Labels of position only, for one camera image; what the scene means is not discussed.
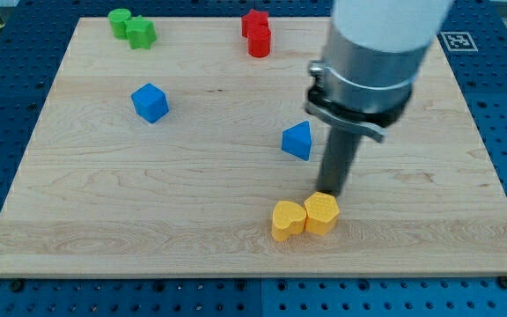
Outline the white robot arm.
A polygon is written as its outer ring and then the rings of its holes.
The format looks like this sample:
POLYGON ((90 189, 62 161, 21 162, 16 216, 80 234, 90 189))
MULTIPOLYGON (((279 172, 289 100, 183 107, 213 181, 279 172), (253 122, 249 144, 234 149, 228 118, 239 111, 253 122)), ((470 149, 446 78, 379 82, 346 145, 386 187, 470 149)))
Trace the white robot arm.
POLYGON ((335 0, 305 110, 330 126, 316 189, 338 196, 362 137, 379 143, 403 115, 452 0, 335 0))

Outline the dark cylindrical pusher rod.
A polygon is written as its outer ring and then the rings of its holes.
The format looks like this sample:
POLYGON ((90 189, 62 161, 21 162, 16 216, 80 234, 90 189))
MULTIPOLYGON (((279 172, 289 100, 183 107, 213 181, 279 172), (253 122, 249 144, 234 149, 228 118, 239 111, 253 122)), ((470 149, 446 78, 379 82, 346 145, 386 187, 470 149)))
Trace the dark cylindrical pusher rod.
POLYGON ((360 142, 358 134, 331 128, 316 181, 317 191, 335 197, 342 193, 360 142))

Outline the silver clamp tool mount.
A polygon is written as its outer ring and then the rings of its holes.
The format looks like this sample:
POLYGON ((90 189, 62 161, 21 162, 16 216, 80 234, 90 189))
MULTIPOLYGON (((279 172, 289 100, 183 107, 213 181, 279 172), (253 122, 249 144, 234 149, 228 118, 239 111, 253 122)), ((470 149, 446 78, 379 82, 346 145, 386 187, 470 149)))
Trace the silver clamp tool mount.
POLYGON ((305 110, 330 126, 329 141, 346 143, 367 136, 379 143, 400 118, 427 52, 415 48, 376 48, 357 43, 330 22, 321 58, 309 63, 313 84, 305 110))

